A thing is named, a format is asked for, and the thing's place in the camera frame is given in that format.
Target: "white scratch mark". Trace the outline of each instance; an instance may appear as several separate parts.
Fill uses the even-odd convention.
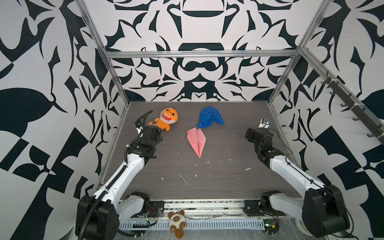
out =
[[[180,175],[180,177],[184,180],[185,184],[188,186],[187,182],[185,181],[185,179],[183,178],[183,176]]]

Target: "gray wood grain surface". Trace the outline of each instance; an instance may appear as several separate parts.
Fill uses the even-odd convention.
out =
[[[208,106],[221,112],[225,124],[214,123],[202,130],[207,141],[199,158],[187,140],[187,130],[196,127],[200,111]],[[253,144],[245,139],[247,128],[257,128],[261,118],[269,118],[271,128],[277,129],[266,102],[132,102],[105,181],[122,163],[125,145],[137,136],[135,120],[153,109],[147,123],[153,121],[164,108],[176,109],[179,119],[170,131],[163,130],[157,159],[149,160],[123,197],[140,191],[152,199],[240,198],[260,197],[271,190],[299,197],[291,185],[258,160]],[[273,146],[288,153],[277,134]]]

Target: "pink paper airplane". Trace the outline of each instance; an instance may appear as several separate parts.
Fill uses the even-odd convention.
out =
[[[201,128],[196,129],[194,127],[188,130],[187,138],[193,150],[195,150],[195,153],[197,154],[197,156],[201,157],[201,153],[203,152],[205,141],[207,140]]]

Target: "blue cloth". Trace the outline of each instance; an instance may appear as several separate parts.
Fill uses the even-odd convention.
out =
[[[200,122],[197,127],[206,128],[211,126],[215,121],[219,124],[224,124],[224,120],[221,117],[220,112],[213,107],[207,107],[201,110],[199,116]]]

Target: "black and white patterned wall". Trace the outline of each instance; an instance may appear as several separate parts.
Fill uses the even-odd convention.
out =
[[[109,51],[295,49],[321,0],[86,0]],[[288,57],[115,59],[131,101],[268,100]]]
[[[68,239],[124,103],[72,0],[0,12],[1,239]]]
[[[381,0],[335,0],[308,45],[381,119],[383,18]],[[302,169],[341,189],[353,235],[382,238],[384,147],[322,81],[301,58],[273,102],[278,120]]]

